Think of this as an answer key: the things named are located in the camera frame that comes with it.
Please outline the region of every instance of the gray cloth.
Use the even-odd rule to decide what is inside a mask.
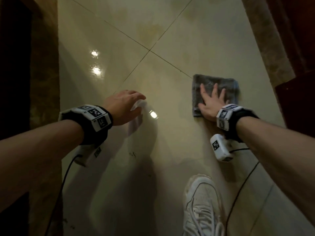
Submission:
[[[225,99],[229,100],[229,103],[238,104],[239,86],[235,79],[224,79],[219,77],[212,77],[207,75],[194,75],[192,80],[192,115],[194,117],[202,116],[198,104],[204,103],[200,94],[200,84],[204,84],[206,92],[211,96],[213,86],[218,83],[218,95],[222,89],[226,89]]]

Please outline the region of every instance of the black wrist strap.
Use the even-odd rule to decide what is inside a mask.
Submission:
[[[112,115],[103,107],[97,106],[101,108],[104,112],[106,112],[111,120],[111,123],[102,128],[99,131],[95,131],[92,122],[84,117],[82,114],[78,114],[75,112],[67,112],[62,114],[62,119],[69,119],[77,122],[84,131],[84,139],[80,145],[92,145],[94,144],[95,147],[100,146],[106,139],[107,139],[107,132],[113,126],[113,118]]]
[[[243,143],[243,141],[238,137],[236,131],[236,124],[238,120],[240,120],[242,117],[253,117],[259,119],[259,117],[257,117],[251,110],[242,109],[237,112],[234,112],[231,118],[229,119],[229,130],[224,131],[227,139],[232,139],[238,141],[239,143]]]

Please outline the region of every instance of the black cable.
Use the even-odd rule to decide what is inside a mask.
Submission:
[[[58,201],[59,201],[59,199],[60,199],[60,197],[61,197],[62,189],[63,189],[63,186],[64,186],[64,184],[65,184],[65,179],[66,179],[66,177],[67,177],[67,174],[68,174],[68,172],[69,172],[69,170],[70,170],[70,167],[71,167],[72,163],[74,162],[74,160],[75,160],[77,157],[82,157],[82,155],[76,155],[76,156],[72,159],[72,161],[70,162],[70,164],[69,164],[69,166],[68,166],[68,169],[67,169],[67,171],[65,172],[65,177],[63,178],[63,181],[62,181],[62,184],[61,184],[61,187],[60,187],[60,190],[59,190],[59,194],[58,194],[58,197],[57,197],[55,206],[53,207],[53,211],[51,212],[51,215],[50,215],[50,219],[49,219],[48,226],[47,226],[47,229],[46,229],[46,232],[45,232],[45,236],[48,235],[48,230],[49,230],[50,224],[51,224],[51,222],[52,222],[52,220],[53,220],[53,214],[54,214],[55,211],[56,211],[57,203],[58,203]]]
[[[237,152],[237,151],[242,151],[242,150],[249,150],[249,148],[241,148],[241,149],[231,150],[230,153]]]
[[[253,173],[253,171],[256,169],[256,167],[258,166],[258,164],[259,164],[259,162],[257,162],[257,164],[254,166],[254,168],[253,168],[252,171],[248,174],[248,176],[247,176],[246,179],[244,180],[242,186],[241,186],[240,189],[238,190],[238,193],[237,193],[237,195],[236,195],[236,197],[235,197],[235,199],[234,199],[234,202],[233,202],[233,204],[232,204],[232,207],[231,207],[231,209],[230,209],[229,215],[228,215],[228,217],[227,217],[227,219],[226,219],[226,224],[225,224],[225,236],[227,236],[227,224],[228,224],[228,222],[229,222],[229,219],[230,219],[230,216],[231,216],[231,214],[232,214],[233,208],[234,208],[234,206],[235,206],[236,200],[237,200],[239,194],[241,193],[241,190],[243,189],[243,186],[245,185],[246,181],[248,180],[248,178],[250,177],[250,175]]]

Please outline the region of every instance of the white sneaker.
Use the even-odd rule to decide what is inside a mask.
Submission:
[[[213,180],[206,175],[192,176],[184,190],[183,236],[223,236],[221,198]]]

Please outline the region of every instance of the forearm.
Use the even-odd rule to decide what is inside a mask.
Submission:
[[[252,117],[238,121],[237,133],[279,188],[315,225],[315,139]]]
[[[0,212],[83,138],[79,124],[64,120],[0,141]]]

